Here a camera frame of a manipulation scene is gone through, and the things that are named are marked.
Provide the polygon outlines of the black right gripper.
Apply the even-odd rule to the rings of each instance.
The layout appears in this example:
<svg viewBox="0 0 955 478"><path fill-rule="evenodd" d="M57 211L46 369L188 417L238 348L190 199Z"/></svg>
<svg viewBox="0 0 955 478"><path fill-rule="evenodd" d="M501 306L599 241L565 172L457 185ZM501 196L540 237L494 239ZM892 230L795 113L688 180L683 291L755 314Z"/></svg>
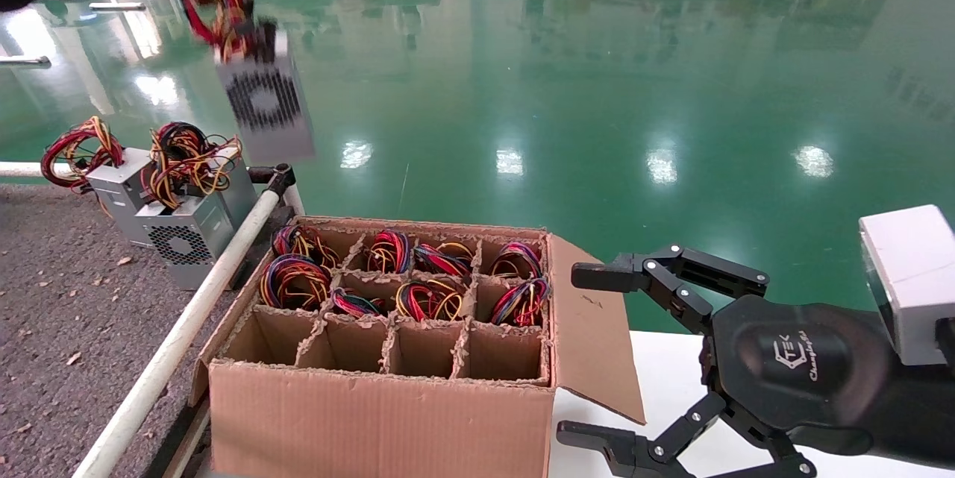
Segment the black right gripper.
<svg viewBox="0 0 955 478"><path fill-rule="evenodd" d="M707 335L706 382L717 393L658 438L582 421L557 424L560 444L599 452L613 476L692 477L679 456L722 417L773 457L722 477L815 477L815 465L792 443L843 456L873 450L872 408L894 367L876 312L774 304L761 298L767 274L679 245L619 254L610 264L576 262L571 283L644 292L690 333ZM695 286L736 301L714 314Z"/></svg>

